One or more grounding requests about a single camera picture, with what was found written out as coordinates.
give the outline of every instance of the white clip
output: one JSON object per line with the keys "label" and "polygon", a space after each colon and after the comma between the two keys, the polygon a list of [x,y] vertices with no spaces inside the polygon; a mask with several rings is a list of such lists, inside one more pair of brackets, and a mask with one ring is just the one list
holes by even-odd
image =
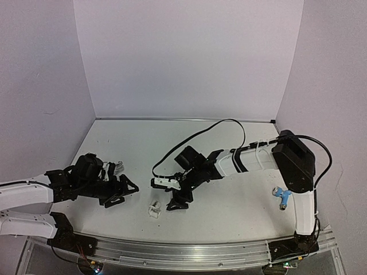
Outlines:
{"label": "white clip", "polygon": [[256,157],[256,160],[257,162],[260,164],[260,167],[262,170],[264,170],[264,166],[263,164],[261,163],[260,159],[259,159],[259,155],[258,153],[260,152],[259,150],[259,143],[261,142],[262,140],[260,139],[258,142],[257,142],[257,145],[256,145],[256,149],[255,149],[255,157]]}
{"label": "white clip", "polygon": [[181,190],[181,186],[179,185],[179,182],[175,179],[154,178],[154,184],[170,187],[176,190]]}
{"label": "white clip", "polygon": [[155,219],[158,219],[161,215],[161,203],[156,201],[152,201],[150,206],[148,207],[148,214],[149,217],[153,217]]}

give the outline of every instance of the black bracket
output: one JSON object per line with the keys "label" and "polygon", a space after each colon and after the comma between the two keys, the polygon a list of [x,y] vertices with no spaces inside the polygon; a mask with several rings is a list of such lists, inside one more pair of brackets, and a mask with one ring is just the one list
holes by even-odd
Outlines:
{"label": "black bracket", "polygon": [[310,242],[307,249],[300,249],[296,238],[284,239],[269,243],[271,261],[275,262],[281,259],[295,258],[297,256],[305,256],[319,250],[317,242]]}
{"label": "black bracket", "polygon": [[48,171],[45,175],[54,190],[54,202],[74,201],[78,196],[84,196],[97,198],[100,205],[109,208],[124,202],[124,196],[139,192],[139,187],[126,175],[117,179],[115,168],[115,163],[108,163],[108,180],[104,180],[103,162],[94,154],[86,154],[80,156],[74,166]]}
{"label": "black bracket", "polygon": [[57,232],[53,239],[48,239],[47,244],[54,248],[84,255],[93,256],[95,254],[97,239],[74,233],[73,226],[63,213],[51,212],[50,215],[56,222]]}
{"label": "black bracket", "polygon": [[172,199],[167,205],[167,211],[188,209],[188,202],[193,202],[193,193],[190,190],[172,190]]}

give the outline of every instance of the white plastic part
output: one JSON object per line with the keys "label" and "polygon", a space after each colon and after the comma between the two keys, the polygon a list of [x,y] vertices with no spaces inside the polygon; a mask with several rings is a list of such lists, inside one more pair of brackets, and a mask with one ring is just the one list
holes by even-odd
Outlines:
{"label": "white plastic part", "polygon": [[[243,166],[248,171],[278,169],[276,162],[271,154],[271,149],[274,146],[263,147],[259,150],[250,149],[243,151],[240,154],[240,159]],[[221,176],[230,176],[238,174],[232,160],[233,153],[230,150],[224,150],[217,157],[217,162],[214,164]]]}
{"label": "white plastic part", "polygon": [[124,170],[125,170],[124,164],[122,163],[122,161],[118,161],[115,167],[114,175],[119,177]]}
{"label": "white plastic part", "polygon": [[[49,178],[45,175],[39,175],[22,181],[30,180],[45,183],[47,185],[50,183]],[[39,184],[19,183],[0,187],[0,210],[31,205],[34,203],[49,202],[53,202],[53,190]]]}
{"label": "white plastic part", "polygon": [[311,235],[315,226],[314,192],[303,194],[292,192],[294,209],[296,214],[296,233],[299,235]]}
{"label": "white plastic part", "polygon": [[149,217],[158,219],[161,215],[161,203],[158,201],[152,201],[148,208]]}
{"label": "white plastic part", "polygon": [[154,184],[170,187],[176,190],[181,190],[181,186],[179,185],[179,182],[175,179],[154,178]]}
{"label": "white plastic part", "polygon": [[0,212],[0,235],[27,235],[51,239],[57,231],[49,215],[25,214],[9,210]]}

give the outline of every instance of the metal frame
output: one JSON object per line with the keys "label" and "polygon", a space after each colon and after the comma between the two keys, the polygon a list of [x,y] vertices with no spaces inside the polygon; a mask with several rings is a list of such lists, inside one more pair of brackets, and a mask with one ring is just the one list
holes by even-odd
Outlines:
{"label": "metal frame", "polygon": [[[184,117],[96,117],[96,120],[165,120],[165,121],[208,121],[216,122],[222,119],[194,119]],[[270,120],[246,120],[236,119],[239,122],[247,123],[271,123]]]}
{"label": "metal frame", "polygon": [[[129,268],[218,271],[253,268],[264,266],[271,262],[268,246],[271,240],[185,244],[128,241],[105,237],[96,238],[96,253],[93,257],[90,257],[91,260]],[[331,251],[337,274],[345,275],[333,231],[331,229],[322,231],[318,243],[320,250],[317,253]],[[29,237],[18,266],[17,275],[24,274],[35,244],[47,246],[45,239]],[[63,252],[78,256],[75,253]]]}

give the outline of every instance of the small white object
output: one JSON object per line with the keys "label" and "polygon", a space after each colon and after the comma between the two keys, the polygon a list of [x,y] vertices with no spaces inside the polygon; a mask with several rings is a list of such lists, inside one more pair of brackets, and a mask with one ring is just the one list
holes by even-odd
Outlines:
{"label": "small white object", "polygon": [[124,164],[122,163],[122,161],[118,161],[117,164],[116,164],[116,167],[115,167],[115,172],[114,172],[114,175],[115,176],[120,176],[122,174],[122,172],[125,170],[124,168]]}
{"label": "small white object", "polygon": [[181,186],[179,182],[175,179],[161,179],[161,178],[154,178],[154,184],[167,186],[176,190],[181,190]]}
{"label": "small white object", "polygon": [[157,200],[153,201],[148,208],[148,214],[149,217],[158,219],[159,216],[161,215],[161,203],[158,202]]}

